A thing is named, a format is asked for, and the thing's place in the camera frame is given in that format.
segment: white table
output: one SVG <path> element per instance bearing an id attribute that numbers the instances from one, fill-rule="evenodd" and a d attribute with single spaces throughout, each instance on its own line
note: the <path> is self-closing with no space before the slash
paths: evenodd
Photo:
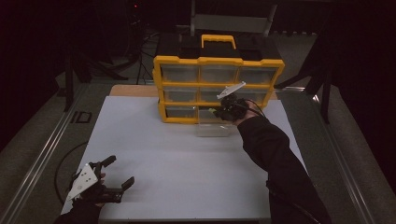
<path id="1" fill-rule="evenodd" d="M 267 173 L 242 149 L 234 128 L 228 137 L 197 137 L 195 125 L 163 123 L 157 97 L 107 96 L 81 159 L 117 160 L 104 168 L 105 185 L 120 188 L 131 176 L 135 183 L 122 203 L 109 203 L 102 220 L 240 220 L 270 216 Z M 267 118 L 290 138 L 301 160 L 280 101 L 264 109 Z M 70 203 L 63 209 L 68 212 Z"/>

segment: white object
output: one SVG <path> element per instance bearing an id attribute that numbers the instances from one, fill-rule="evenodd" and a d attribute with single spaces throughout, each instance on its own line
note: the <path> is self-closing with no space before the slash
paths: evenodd
<path id="1" fill-rule="evenodd" d="M 231 93 L 241 89 L 246 84 L 247 84 L 246 82 L 242 81 L 241 83 L 235 84 L 235 85 L 233 85 L 231 87 L 225 87 L 225 90 L 222 91 L 220 95 L 218 95 L 218 99 L 221 99 L 223 97 L 226 97 L 226 96 L 230 95 Z"/>
<path id="2" fill-rule="evenodd" d="M 93 172 L 93 169 L 89 164 L 85 164 L 84 168 L 81 170 L 81 173 L 76 179 L 73 188 L 70 189 L 66 200 L 70 201 L 76 198 L 80 193 L 84 192 L 84 190 L 88 189 L 96 182 L 98 182 L 98 179 L 95 173 Z"/>

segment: black sleeve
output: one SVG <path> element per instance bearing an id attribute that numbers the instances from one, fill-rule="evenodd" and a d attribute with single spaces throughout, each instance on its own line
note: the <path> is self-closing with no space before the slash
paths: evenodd
<path id="1" fill-rule="evenodd" d="M 290 149 L 288 136 L 263 117 L 253 117 L 238 125 L 249 157 L 268 172 L 272 223 L 332 223 L 305 168 Z"/>
<path id="2" fill-rule="evenodd" d="M 101 209 L 94 203 L 76 200 L 70 212 L 60 215 L 54 224 L 97 224 Z"/>

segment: plastic drawer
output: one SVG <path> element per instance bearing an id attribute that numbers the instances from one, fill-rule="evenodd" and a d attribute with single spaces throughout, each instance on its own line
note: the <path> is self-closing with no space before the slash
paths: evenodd
<path id="1" fill-rule="evenodd" d="M 196 102 L 198 88 L 163 87 L 165 102 Z"/>
<path id="2" fill-rule="evenodd" d="M 167 105 L 165 107 L 168 118 L 195 118 L 196 106 L 191 105 Z"/>
<path id="3" fill-rule="evenodd" d="M 201 82 L 233 83 L 236 70 L 233 65 L 202 65 Z"/>
<path id="4" fill-rule="evenodd" d="M 189 64 L 162 64 L 163 81 L 196 82 L 199 66 Z"/>
<path id="5" fill-rule="evenodd" d="M 238 81 L 247 84 L 270 84 L 276 73 L 274 67 L 240 67 Z"/>
<path id="6" fill-rule="evenodd" d="M 224 88 L 200 88 L 200 102 L 220 102 L 218 95 L 224 91 Z"/>
<path id="7" fill-rule="evenodd" d="M 198 125 L 196 135 L 200 137 L 225 137 L 230 135 L 232 124 L 221 120 L 209 111 L 210 107 L 200 106 L 198 109 Z"/>
<path id="8" fill-rule="evenodd" d="M 256 104 L 262 104 L 265 95 L 267 94 L 267 89 L 240 89 L 235 92 L 236 96 L 239 98 L 244 98 L 247 100 L 252 100 Z"/>

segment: yellow storage box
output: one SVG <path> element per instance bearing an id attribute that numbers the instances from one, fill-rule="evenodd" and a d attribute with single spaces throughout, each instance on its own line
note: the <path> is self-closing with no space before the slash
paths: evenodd
<path id="1" fill-rule="evenodd" d="M 260 35 L 163 34 L 153 69 L 159 112 L 164 122 L 197 123 L 199 107 L 219 106 L 216 96 L 242 81 L 238 98 L 264 108 L 284 66 L 273 41 Z"/>

